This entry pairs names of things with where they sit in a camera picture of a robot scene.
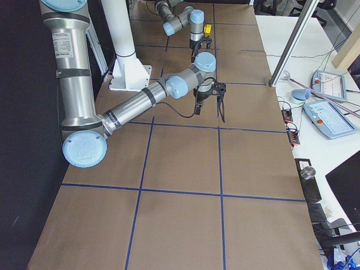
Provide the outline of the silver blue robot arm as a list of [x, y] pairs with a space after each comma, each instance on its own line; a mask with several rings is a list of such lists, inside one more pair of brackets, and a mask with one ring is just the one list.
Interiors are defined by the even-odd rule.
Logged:
[[115, 50], [118, 89], [134, 95], [103, 114], [96, 113], [89, 65], [86, 31], [91, 18], [86, 1], [40, 1], [42, 19], [52, 33], [65, 118], [60, 125], [62, 151], [76, 167], [98, 164], [107, 151], [107, 137], [127, 122], [163, 103], [181, 98], [191, 90], [208, 93], [216, 70], [215, 56], [199, 53], [185, 70], [149, 83], [151, 67], [136, 56], [127, 5], [102, 1]]
[[204, 39], [205, 16], [202, 10], [194, 9], [192, 6], [184, 8], [179, 15], [172, 13], [171, 8], [182, 1], [155, 1], [154, 7], [157, 14], [163, 20], [163, 29], [167, 36], [174, 35], [176, 32], [190, 26], [190, 49], [191, 62], [194, 63], [199, 49]]

